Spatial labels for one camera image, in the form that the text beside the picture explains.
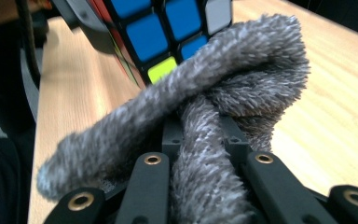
blue sticker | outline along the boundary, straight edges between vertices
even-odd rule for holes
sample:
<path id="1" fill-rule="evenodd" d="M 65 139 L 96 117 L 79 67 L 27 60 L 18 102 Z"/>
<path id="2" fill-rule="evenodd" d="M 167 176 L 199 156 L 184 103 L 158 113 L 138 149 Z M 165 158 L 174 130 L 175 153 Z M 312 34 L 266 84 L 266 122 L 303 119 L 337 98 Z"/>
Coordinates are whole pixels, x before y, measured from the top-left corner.
<path id="1" fill-rule="evenodd" d="M 143 9 L 151 7 L 150 0 L 111 0 L 116 13 L 121 19 L 128 18 Z"/>
<path id="2" fill-rule="evenodd" d="M 208 42 L 208 39 L 205 35 L 198 37 L 197 39 L 192 40 L 191 42 L 185 44 L 182 47 L 181 53 L 184 60 L 189 59 L 193 56 L 198 49 L 204 46 Z"/>
<path id="3" fill-rule="evenodd" d="M 176 41 L 200 30 L 201 17 L 196 0 L 167 1 L 165 10 Z"/>
<path id="4" fill-rule="evenodd" d="M 146 62 L 168 49 L 159 18 L 151 14 L 127 26 L 127 34 L 142 62 Z"/>

wooden table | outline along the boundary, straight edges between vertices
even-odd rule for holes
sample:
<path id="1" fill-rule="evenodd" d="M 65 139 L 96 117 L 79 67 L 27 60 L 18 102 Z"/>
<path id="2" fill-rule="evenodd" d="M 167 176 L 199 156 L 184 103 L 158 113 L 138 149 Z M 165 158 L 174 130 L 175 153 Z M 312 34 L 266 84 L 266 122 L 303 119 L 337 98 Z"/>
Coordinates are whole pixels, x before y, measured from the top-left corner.
<path id="1" fill-rule="evenodd" d="M 334 185 L 358 186 L 358 34 L 278 0 L 234 1 L 234 21 L 263 13 L 296 15 L 303 27 L 311 74 L 302 99 L 274 132 L 273 151 L 306 186 L 328 194 Z M 80 32 L 49 21 L 37 118 L 29 223 L 42 223 L 55 203 L 35 188 L 38 168 L 56 144 L 135 96 L 114 57 L 95 51 Z"/>

black plastic part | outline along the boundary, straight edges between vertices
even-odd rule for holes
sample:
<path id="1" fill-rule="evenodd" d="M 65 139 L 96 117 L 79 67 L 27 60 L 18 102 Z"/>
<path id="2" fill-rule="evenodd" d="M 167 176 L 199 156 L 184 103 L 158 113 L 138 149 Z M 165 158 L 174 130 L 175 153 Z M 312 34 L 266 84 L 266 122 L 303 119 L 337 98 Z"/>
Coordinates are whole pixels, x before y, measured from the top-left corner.
<path id="1" fill-rule="evenodd" d="M 221 116 L 220 122 L 225 138 L 226 151 L 230 155 L 231 164 L 238 171 L 240 163 L 246 163 L 247 155 L 252 152 L 252 149 L 232 117 Z"/>
<path id="2" fill-rule="evenodd" d="M 98 51 L 115 55 L 115 46 L 106 25 L 85 0 L 52 0 L 71 29 L 80 27 L 91 45 Z"/>
<path id="3" fill-rule="evenodd" d="M 358 224 L 358 188 L 349 185 L 333 187 L 326 208 L 338 223 Z"/>
<path id="4" fill-rule="evenodd" d="M 168 156 L 170 164 L 176 162 L 182 142 L 183 132 L 181 122 L 178 116 L 171 114 L 164 121 L 161 143 L 161 152 Z"/>
<path id="5" fill-rule="evenodd" d="M 245 173 L 270 223 L 336 223 L 272 153 L 250 153 Z"/>
<path id="6" fill-rule="evenodd" d="M 168 221 L 170 163 L 162 153 L 145 153 L 135 163 L 117 224 Z"/>
<path id="7" fill-rule="evenodd" d="M 92 195 L 93 198 L 91 199 L 81 196 L 83 194 Z M 45 224 L 102 223 L 101 213 L 103 210 L 104 201 L 104 193 L 100 189 L 76 189 L 66 194 L 62 199 L 60 199 L 59 203 L 56 205 L 54 210 L 46 219 Z M 83 209 L 70 209 L 73 208 L 73 206 L 71 206 L 70 204 L 75 203 L 75 207 L 82 207 L 82 204 L 88 204 L 88 202 L 90 202 L 90 204 Z"/>

fuzzy gray cloth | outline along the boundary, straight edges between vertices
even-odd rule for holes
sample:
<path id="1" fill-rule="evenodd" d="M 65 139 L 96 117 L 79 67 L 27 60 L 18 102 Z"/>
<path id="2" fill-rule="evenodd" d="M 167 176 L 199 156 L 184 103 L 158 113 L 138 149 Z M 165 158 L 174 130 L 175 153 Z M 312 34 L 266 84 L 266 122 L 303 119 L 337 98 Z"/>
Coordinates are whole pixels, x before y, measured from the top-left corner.
<path id="1" fill-rule="evenodd" d="M 83 133 L 40 168 L 37 188 L 59 200 L 101 179 L 128 177 L 151 130 L 179 111 L 184 143 L 172 168 L 172 221 L 246 223 L 246 189 L 222 145 L 218 115 L 233 117 L 253 150 L 270 150 L 275 123 L 305 88 L 309 62 L 295 17 L 235 23 L 195 56 Z"/>

